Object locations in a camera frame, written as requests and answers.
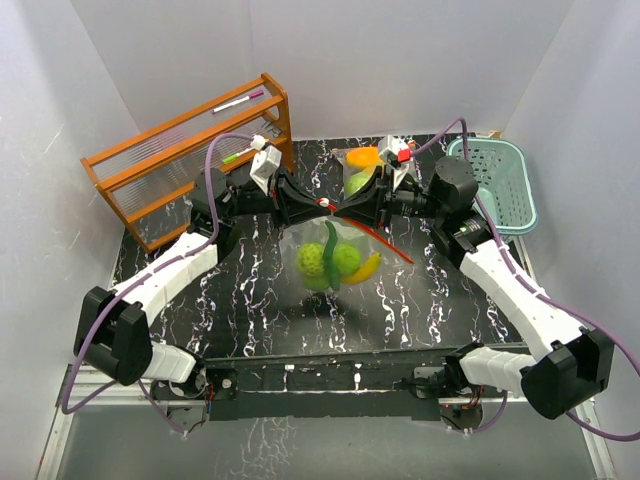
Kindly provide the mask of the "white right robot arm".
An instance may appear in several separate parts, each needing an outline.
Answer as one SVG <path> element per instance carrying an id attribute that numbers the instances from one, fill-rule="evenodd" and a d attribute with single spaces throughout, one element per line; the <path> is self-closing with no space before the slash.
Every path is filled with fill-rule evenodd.
<path id="1" fill-rule="evenodd" d="M 473 203 L 478 184 L 472 165 L 456 157 L 439 159 L 427 187 L 396 184 L 391 168 L 375 169 L 355 194 L 339 204 L 336 216 L 368 227 L 392 216 L 429 219 L 437 250 L 497 305 L 527 345 L 525 354 L 472 343 L 447 355 L 447 388 L 466 397 L 490 386 L 525 397 L 543 417 L 555 419 L 604 391 L 609 383 L 613 342 L 600 330 L 543 299 L 507 247 L 492 235 Z"/>

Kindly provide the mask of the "dark green fake cucumber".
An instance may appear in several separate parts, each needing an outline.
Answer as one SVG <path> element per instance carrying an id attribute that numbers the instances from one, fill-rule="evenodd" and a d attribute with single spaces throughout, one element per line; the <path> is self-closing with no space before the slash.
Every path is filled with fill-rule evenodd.
<path id="1" fill-rule="evenodd" d="M 338 234 L 331 221 L 326 220 L 324 224 L 328 231 L 328 239 L 323 251 L 324 267 L 328 276 L 330 288 L 334 291 L 338 291 L 341 286 L 340 274 L 333 261 L 333 252 L 338 243 Z"/>

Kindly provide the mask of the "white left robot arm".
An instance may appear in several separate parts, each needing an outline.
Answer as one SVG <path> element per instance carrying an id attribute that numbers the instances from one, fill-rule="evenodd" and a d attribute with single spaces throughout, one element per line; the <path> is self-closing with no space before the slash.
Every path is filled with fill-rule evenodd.
<path id="1" fill-rule="evenodd" d="M 189 198 L 190 223 L 169 249 L 128 280 L 85 295 L 73 353 L 123 386 L 141 379 L 165 381 L 182 397 L 194 399 L 207 383 L 200 360 L 182 347 L 153 341 L 153 321 L 235 248 L 237 217 L 266 215 L 275 226 L 289 227 L 331 210 L 327 202 L 302 191 L 283 167 L 267 178 L 264 188 L 252 178 L 238 184 L 212 169 L 197 177 Z"/>

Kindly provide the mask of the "bumpy green fake fruit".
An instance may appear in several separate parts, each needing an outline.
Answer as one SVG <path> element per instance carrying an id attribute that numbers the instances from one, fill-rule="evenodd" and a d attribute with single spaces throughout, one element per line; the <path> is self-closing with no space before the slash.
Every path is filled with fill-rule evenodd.
<path id="1" fill-rule="evenodd" d="M 296 265 L 302 275 L 320 277 L 326 274 L 324 246 L 320 243 L 303 244 L 296 256 Z"/>

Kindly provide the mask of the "clear zip bag red seal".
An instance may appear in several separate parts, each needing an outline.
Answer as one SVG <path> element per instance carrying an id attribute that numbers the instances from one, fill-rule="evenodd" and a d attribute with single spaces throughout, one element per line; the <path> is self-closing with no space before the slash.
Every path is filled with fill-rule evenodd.
<path id="1" fill-rule="evenodd" d="M 282 272 L 296 293 L 350 291 L 414 264 L 374 229 L 337 217 L 328 199 L 318 204 L 330 214 L 285 228 L 279 240 Z"/>

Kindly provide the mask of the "yellow fake banana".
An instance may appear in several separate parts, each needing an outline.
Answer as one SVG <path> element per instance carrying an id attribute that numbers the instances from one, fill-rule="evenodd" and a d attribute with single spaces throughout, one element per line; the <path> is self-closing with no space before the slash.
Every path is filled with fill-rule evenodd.
<path id="1" fill-rule="evenodd" d="M 367 259 L 356 272 L 343 277 L 341 281 L 347 285 L 357 285 L 363 283 L 371 279 L 376 274 L 381 263 L 381 254 L 375 253 L 369 259 Z"/>

